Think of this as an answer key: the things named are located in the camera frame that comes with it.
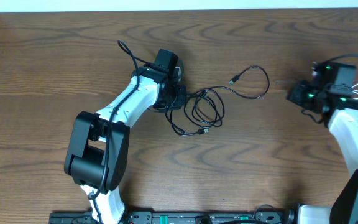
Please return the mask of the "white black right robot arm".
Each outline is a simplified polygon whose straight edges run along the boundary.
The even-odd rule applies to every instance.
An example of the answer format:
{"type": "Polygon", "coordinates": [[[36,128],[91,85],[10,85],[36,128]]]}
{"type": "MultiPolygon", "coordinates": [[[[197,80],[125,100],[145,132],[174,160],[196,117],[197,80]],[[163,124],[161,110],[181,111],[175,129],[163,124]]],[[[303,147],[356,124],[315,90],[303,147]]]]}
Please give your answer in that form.
{"type": "Polygon", "coordinates": [[[308,113],[321,115],[334,136],[345,160],[349,177],[346,186],[330,207],[302,205],[297,223],[358,223],[358,98],[353,83],[298,82],[287,99],[308,113]]]}

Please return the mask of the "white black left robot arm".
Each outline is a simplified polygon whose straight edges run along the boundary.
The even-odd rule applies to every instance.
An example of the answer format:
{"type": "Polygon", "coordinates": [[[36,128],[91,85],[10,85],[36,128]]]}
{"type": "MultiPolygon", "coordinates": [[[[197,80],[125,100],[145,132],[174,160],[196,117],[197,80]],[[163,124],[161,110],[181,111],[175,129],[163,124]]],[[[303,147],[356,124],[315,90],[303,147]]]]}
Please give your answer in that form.
{"type": "Polygon", "coordinates": [[[125,173],[131,127],[149,107],[180,107],[185,86],[180,67],[165,73],[142,66],[133,71],[123,92],[96,113],[82,111],[75,119],[64,172],[80,185],[98,223],[119,223],[125,205],[119,183],[125,173]]]}

